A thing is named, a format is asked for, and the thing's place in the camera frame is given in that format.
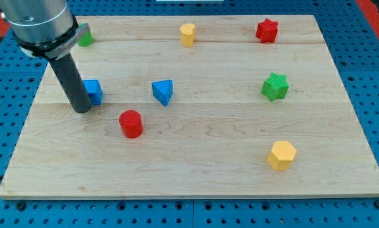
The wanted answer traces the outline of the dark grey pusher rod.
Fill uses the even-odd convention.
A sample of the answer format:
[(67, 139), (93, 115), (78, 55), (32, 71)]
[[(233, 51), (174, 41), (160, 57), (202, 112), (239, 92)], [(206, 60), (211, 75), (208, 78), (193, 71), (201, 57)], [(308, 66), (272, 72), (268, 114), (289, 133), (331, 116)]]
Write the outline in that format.
[(76, 113), (86, 113), (92, 108), (87, 90), (70, 53), (49, 61), (71, 107)]

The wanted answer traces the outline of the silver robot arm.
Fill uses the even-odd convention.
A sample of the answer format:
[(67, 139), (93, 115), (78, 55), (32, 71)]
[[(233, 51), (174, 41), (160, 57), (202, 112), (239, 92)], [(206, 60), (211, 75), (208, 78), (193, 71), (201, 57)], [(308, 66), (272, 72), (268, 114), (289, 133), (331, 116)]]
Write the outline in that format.
[(89, 111), (92, 102), (71, 55), (89, 25), (78, 24), (66, 0), (0, 0), (0, 8), (22, 51), (49, 62), (75, 112)]

